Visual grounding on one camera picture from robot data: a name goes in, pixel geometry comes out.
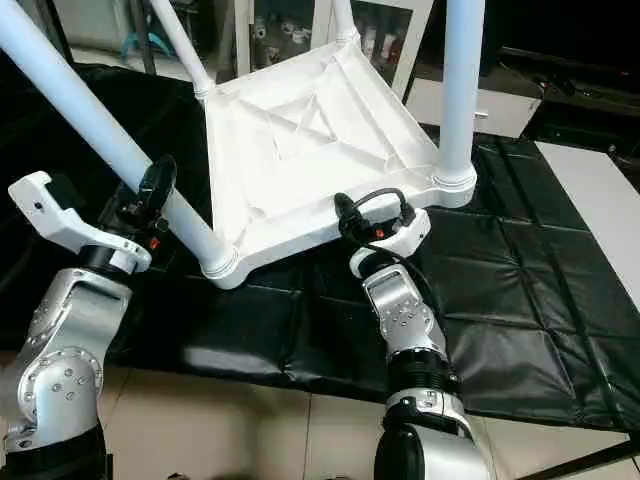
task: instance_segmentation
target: white plastic leg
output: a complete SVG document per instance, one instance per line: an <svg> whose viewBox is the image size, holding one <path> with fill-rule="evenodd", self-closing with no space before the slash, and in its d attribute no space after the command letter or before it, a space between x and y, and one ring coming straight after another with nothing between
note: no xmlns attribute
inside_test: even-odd
<svg viewBox="0 0 640 480"><path fill-rule="evenodd" d="M333 0L333 11L336 16L336 41L348 43L357 37L358 29L353 22L350 0Z"/></svg>
<svg viewBox="0 0 640 480"><path fill-rule="evenodd" d="M478 93L485 0L449 0L444 65L444 113L435 181L458 198L473 186L471 146ZM443 199L445 205L451 205Z"/></svg>
<svg viewBox="0 0 640 480"><path fill-rule="evenodd" d="M129 188L137 189L151 163L149 157L15 0L0 0L0 49ZM169 198L164 216L173 233L198 258L208 278L216 281L236 267L235 248L221 240L178 191Z"/></svg>
<svg viewBox="0 0 640 480"><path fill-rule="evenodd" d="M158 15L164 30L169 35L173 48L178 52L180 61L191 77L196 98L198 100L204 99L211 87L215 85L215 82L204 69L204 65L202 65L200 57L198 57L193 45L191 45L184 28L182 28L176 12L173 10L169 0L151 0L151 5L156 15Z"/></svg>

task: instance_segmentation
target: black mat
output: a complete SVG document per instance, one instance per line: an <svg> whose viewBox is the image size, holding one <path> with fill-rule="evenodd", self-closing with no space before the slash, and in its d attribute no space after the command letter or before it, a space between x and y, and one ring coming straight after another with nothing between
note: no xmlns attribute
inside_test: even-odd
<svg viewBox="0 0 640 480"><path fill-rule="evenodd" d="M190 85L118 69L83 76L178 187L209 215L202 114ZM0 185L62 171L95 219L115 176L32 87L0 80ZM444 303L448 348L470 412L603 429L640 427L640 316L536 147L478 137L479 185L461 210L429 209L414 260ZM77 259L42 241L0 195L0 348L22 344L54 273ZM176 242L137 294L109 361L382 401L385 349L340 243L216 290Z"/></svg>

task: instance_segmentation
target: white floor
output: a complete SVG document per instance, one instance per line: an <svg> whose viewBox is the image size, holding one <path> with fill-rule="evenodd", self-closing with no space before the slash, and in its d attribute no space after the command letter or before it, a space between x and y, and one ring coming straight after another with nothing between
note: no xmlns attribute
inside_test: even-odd
<svg viewBox="0 0 640 480"><path fill-rule="evenodd" d="M106 378L100 416L117 480L164 480L174 472L193 480L373 478L381 405L140 370L111 368ZM610 432L472 422L497 480L625 440ZM6 428L1 420L0 428ZM626 460L570 478L640 480L640 474Z"/></svg>

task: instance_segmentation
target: black cable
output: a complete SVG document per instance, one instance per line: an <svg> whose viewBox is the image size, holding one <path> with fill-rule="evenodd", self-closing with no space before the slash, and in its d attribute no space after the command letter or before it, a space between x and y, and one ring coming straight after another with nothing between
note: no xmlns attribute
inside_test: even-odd
<svg viewBox="0 0 640 480"><path fill-rule="evenodd" d="M368 201L373 200L374 198L380 197L382 195L396 195L398 197L398 199L400 200L400 214L401 214L400 221L402 225L407 226L413 221L413 219L415 218L413 207L409 205L409 202L407 202L407 198L404 196L404 193L402 193L402 190L398 188L381 188L374 192L368 193L367 195L362 197L360 200L355 202L353 206L354 208L357 209L362 205L364 205L365 203L367 203Z"/></svg>
<svg viewBox="0 0 640 480"><path fill-rule="evenodd" d="M405 267L409 272L413 273L422 283L424 290L426 290L426 300L433 307L433 313L435 314L436 318L440 318L442 315L440 299L436 295L431 282L429 282L429 279L427 279L427 277L420 271L418 267L416 267L407 258L396 252L383 247L379 247L377 245L371 245L370 243L363 242L361 240L358 240L353 235L353 230L355 228L362 228L363 225L366 225L367 227L369 226L369 223L362 217L362 214L360 213L358 207L370 200L373 200L376 197L387 194L396 195L400 200L401 224L404 226L411 224L416 216L415 212L413 210L413 207L407 202L404 193L402 193L402 191L397 188L381 188L365 195L357 202L354 202L348 195L344 193L338 193L334 197L334 202L336 204L336 213L338 214L339 219L338 229L340 230L340 234L345 240L353 243L354 245L357 245L358 247L367 248L374 252L382 253L393 258L400 265Z"/></svg>
<svg viewBox="0 0 640 480"><path fill-rule="evenodd" d="M441 318L442 305L440 303L440 298L438 297L438 295L436 295L436 292L433 289L433 286L431 285L431 282L429 281L429 279L425 276L424 273L422 273L422 271L418 267L416 267L413 264L413 262L408 260L406 257L403 257L399 253L392 252L391 250L388 250L383 247L379 247L377 245L371 245L370 243L361 242L350 234L345 235L344 238L359 247L367 248L369 250L373 250L374 252L379 252L379 253L390 256L391 258L396 260L400 265L402 265L411 273L413 273L418 278L418 280L420 280L420 282L422 283L422 286L426 291L427 303L429 303L429 305L433 307L433 313L435 314L436 318L438 319Z"/></svg>

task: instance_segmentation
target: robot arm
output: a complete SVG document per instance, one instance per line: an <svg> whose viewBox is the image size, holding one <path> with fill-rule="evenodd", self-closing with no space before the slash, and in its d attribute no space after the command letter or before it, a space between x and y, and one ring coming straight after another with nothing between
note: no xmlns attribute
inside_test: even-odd
<svg viewBox="0 0 640 480"><path fill-rule="evenodd" d="M80 255L84 266L58 272L33 314L25 345L0 376L0 413L9 424L0 478L108 477L97 412L105 354L132 295L124 282L148 269L157 235L166 231L160 210L174 182L173 160L159 160L140 191L127 194L133 199L118 199L105 210L102 229L84 223L61 184L44 172L9 188L38 233Z"/></svg>
<svg viewBox="0 0 640 480"><path fill-rule="evenodd" d="M405 257L429 231L427 213L411 208L397 190L378 193L400 198L400 216L392 224L370 224L360 214L360 205L375 198L375 192L358 202L344 194L335 197L342 236L360 246L351 257L351 271L364 278L362 286L387 343L389 392L375 480L488 480L458 397L444 335L407 271L415 267Z"/></svg>

